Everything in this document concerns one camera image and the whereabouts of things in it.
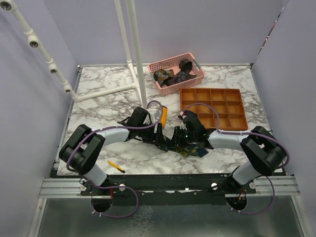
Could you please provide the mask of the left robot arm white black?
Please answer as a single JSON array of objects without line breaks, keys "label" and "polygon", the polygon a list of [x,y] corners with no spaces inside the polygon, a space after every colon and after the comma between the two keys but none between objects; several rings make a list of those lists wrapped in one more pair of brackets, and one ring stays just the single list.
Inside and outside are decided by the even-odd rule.
[{"label": "left robot arm white black", "polygon": [[73,172],[92,182],[97,194],[103,195],[109,189],[108,175],[96,163],[102,148],[136,137],[151,143],[154,132],[161,129],[160,121],[154,121],[147,110],[136,107],[131,116],[113,126],[93,131],[85,124],[79,125],[60,149],[59,158]]}]

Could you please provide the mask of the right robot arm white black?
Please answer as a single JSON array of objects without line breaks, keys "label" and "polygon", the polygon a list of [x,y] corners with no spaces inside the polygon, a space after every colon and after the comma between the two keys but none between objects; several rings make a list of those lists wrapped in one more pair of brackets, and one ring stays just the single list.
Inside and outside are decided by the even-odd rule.
[{"label": "right robot arm white black", "polygon": [[206,129],[191,111],[179,115],[179,147],[191,155],[204,156],[208,150],[230,149],[243,151],[248,161],[237,167],[227,180],[227,188],[238,193],[247,182],[260,176],[271,176],[286,158],[286,151],[262,126],[242,132]]}]

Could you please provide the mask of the orange compartment tray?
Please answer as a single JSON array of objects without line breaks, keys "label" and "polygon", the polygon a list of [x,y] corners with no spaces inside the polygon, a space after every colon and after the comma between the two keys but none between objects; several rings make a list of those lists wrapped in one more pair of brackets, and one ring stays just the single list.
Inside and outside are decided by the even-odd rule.
[{"label": "orange compartment tray", "polygon": [[188,109],[197,114],[205,128],[230,131],[248,129],[241,92],[235,88],[182,88],[181,110]]}]

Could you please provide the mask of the blue yellow floral tie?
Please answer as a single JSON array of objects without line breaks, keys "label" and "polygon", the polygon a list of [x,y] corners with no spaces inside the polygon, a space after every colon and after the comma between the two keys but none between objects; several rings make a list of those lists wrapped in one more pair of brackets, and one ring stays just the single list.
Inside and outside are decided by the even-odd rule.
[{"label": "blue yellow floral tie", "polygon": [[209,151],[199,143],[180,143],[177,140],[170,140],[165,137],[164,141],[154,142],[157,148],[163,151],[172,151],[180,154],[183,157],[193,156],[193,157],[203,157],[209,153]]}]

